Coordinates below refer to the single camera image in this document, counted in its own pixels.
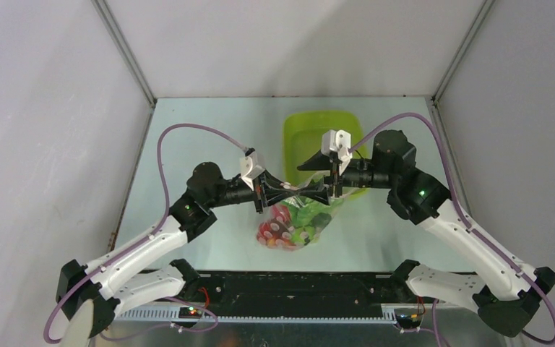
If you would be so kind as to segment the green lettuce head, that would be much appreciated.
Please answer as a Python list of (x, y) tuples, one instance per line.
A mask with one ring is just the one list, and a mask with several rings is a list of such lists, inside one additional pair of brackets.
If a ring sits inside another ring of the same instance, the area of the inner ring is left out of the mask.
[(291, 197), (280, 202), (291, 214), (295, 228), (293, 242), (310, 244), (319, 240), (321, 232), (332, 222), (343, 205), (342, 199), (331, 198), (330, 205), (313, 201), (305, 197)]

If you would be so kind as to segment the clear pink zip bag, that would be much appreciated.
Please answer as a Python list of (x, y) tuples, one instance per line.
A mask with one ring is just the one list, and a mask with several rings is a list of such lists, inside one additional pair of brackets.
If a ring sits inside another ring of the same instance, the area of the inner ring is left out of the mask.
[(314, 244), (345, 202), (365, 192), (362, 188), (347, 188), (340, 197), (331, 197), (328, 205), (308, 197), (289, 197), (263, 214), (255, 238), (268, 249), (289, 252)]

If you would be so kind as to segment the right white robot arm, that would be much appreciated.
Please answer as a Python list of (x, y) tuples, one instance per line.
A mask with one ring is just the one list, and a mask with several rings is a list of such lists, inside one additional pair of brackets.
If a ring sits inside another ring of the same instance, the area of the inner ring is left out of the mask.
[(476, 313), (495, 332), (523, 333), (555, 284), (549, 267), (533, 267), (508, 252), (484, 231), (450, 190), (416, 166), (416, 147), (400, 130), (375, 135), (372, 156), (355, 159), (350, 135), (328, 131), (322, 147), (298, 168), (327, 171), (330, 193), (344, 188), (388, 191), (387, 204), (403, 220), (435, 235), (473, 267), (470, 275), (444, 272), (405, 260), (392, 274), (392, 295), (401, 302), (431, 297)]

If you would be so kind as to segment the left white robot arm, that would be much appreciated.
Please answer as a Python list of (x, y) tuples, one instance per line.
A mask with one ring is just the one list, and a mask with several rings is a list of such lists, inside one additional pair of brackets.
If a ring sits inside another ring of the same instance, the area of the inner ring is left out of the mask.
[(163, 297), (191, 301), (199, 292), (197, 274), (186, 260), (177, 260), (158, 272), (144, 274), (148, 265), (183, 247), (207, 231), (217, 220), (216, 207), (251, 202), (258, 213), (290, 197), (319, 193), (324, 187), (291, 186), (254, 163), (243, 159), (241, 173), (225, 179), (213, 162), (200, 163), (186, 182), (185, 192), (167, 203), (160, 220), (125, 245), (86, 264), (66, 263), (60, 272), (56, 308), (68, 321), (91, 307), (87, 337), (105, 330), (120, 313)]

